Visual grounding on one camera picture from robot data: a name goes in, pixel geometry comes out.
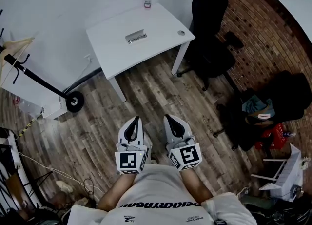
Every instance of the power outlet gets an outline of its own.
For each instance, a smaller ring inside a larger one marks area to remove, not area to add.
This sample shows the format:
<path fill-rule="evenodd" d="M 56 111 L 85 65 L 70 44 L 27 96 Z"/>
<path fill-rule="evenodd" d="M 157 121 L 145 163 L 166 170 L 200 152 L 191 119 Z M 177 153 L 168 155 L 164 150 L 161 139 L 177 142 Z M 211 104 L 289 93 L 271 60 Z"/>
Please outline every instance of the power outlet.
<path fill-rule="evenodd" d="M 91 60 L 92 60 L 90 53 L 88 55 L 84 56 L 83 58 L 86 59 L 89 62 L 91 62 Z"/>

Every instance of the red basket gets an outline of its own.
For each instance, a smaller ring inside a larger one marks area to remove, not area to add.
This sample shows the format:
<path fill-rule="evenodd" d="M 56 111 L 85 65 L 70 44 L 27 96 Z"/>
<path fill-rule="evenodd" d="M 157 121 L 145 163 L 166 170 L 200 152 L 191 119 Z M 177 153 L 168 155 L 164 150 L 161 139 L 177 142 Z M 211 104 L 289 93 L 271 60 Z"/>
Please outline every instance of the red basket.
<path fill-rule="evenodd" d="M 262 138 L 267 138 L 269 137 L 272 133 L 274 135 L 274 140 L 273 143 L 270 146 L 270 149 L 281 149 L 287 138 L 283 137 L 283 125 L 281 123 L 277 124 L 273 129 L 266 130 L 262 134 Z M 254 144 L 256 149 L 262 149 L 263 143 L 262 142 L 256 142 Z"/>

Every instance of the red brick wall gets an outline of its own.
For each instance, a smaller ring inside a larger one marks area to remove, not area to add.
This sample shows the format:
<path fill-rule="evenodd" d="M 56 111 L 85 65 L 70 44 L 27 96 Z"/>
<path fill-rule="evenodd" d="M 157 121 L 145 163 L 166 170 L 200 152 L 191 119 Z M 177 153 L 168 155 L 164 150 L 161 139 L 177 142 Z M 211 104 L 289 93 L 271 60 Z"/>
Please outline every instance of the red brick wall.
<path fill-rule="evenodd" d="M 283 70 L 304 73 L 312 85 L 312 64 L 299 42 L 302 39 L 271 5 L 268 0 L 229 0 L 218 37 L 224 41 L 224 35 L 232 31 L 245 45 L 239 51 L 230 47 L 236 65 L 229 74 L 241 91 L 248 87 L 259 89 Z M 289 141 L 301 149 L 303 156 L 312 157 L 311 106 L 304 118 L 284 126 L 297 133 Z M 312 182 L 311 168 L 305 171 L 305 190 L 312 194 L 312 185 L 307 184 Z"/>

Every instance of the wooden floor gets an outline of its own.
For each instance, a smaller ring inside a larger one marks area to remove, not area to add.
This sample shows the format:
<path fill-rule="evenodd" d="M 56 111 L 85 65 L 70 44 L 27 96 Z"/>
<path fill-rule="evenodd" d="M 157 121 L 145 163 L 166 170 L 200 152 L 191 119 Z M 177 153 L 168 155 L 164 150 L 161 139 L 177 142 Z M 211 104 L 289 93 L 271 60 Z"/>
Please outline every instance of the wooden floor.
<path fill-rule="evenodd" d="M 225 134 L 218 138 L 212 135 L 222 128 L 216 105 L 231 96 L 229 84 L 223 76 L 211 79 L 210 88 L 203 92 L 202 82 L 193 71 L 182 78 L 171 74 L 175 57 L 176 51 L 170 50 L 117 76 L 128 100 L 125 103 L 119 100 L 103 73 L 95 75 L 78 87 L 85 96 L 83 109 L 76 114 L 66 113 L 58 120 L 33 124 L 18 141 L 21 151 L 79 181 L 91 178 L 95 186 L 106 192 L 117 178 L 114 152 L 118 130 L 135 115 L 141 116 L 153 141 L 154 157 L 160 164 L 170 164 L 162 125 L 164 114 L 169 113 L 190 124 L 203 155 L 196 172 L 214 195 L 237 192 L 248 184 L 258 188 L 250 174 L 263 168 L 263 152 L 231 151 L 232 144 Z M 16 132 L 23 129 L 30 118 L 12 106 L 10 93 L 2 90 L 0 97 L 0 126 Z M 33 177 L 48 172 L 27 158 L 24 162 Z M 47 198 L 59 190 L 55 180 L 73 185 L 77 195 L 86 195 L 78 183 L 53 173 L 41 188 Z M 102 196 L 97 189 L 95 194 Z"/>

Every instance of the coat rack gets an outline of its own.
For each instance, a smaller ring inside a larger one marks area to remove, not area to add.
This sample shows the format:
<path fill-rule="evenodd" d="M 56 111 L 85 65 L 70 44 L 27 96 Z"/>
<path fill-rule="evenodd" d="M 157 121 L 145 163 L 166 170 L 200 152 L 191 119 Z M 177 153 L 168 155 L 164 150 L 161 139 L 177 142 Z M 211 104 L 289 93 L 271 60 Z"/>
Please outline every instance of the coat rack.
<path fill-rule="evenodd" d="M 2 31 L 1 31 L 1 34 L 0 34 L 0 39 L 2 37 L 3 31 L 4 31 L 4 28 L 2 28 Z M 0 53 L 3 50 L 4 50 L 4 48 L 0 45 Z M 19 70 L 21 70 L 26 76 L 30 77 L 35 82 L 39 83 L 40 85 L 42 85 L 43 87 L 49 89 L 50 91 L 54 92 L 55 94 L 59 95 L 60 97 L 65 98 L 66 99 L 67 109 L 70 112 L 78 112 L 78 111 L 80 111 L 82 109 L 83 105 L 84 105 L 83 94 L 80 93 L 79 91 L 73 91 L 73 92 L 70 92 L 69 94 L 65 94 L 65 93 L 61 92 L 60 90 L 56 89 L 55 87 L 53 87 L 52 85 L 50 85 L 49 83 L 47 83 L 42 78 L 38 77 L 31 70 L 29 70 L 26 67 L 22 66 L 22 64 L 27 62 L 29 56 L 30 55 L 28 54 L 24 62 L 16 61 L 17 59 L 15 59 L 12 55 L 5 56 L 4 60 L 6 60 L 10 65 L 14 65 L 14 67 L 18 71 L 18 74 L 15 77 L 15 79 L 13 81 L 13 84 L 15 84 L 15 82 L 16 82 L 18 76 L 19 76 Z"/>

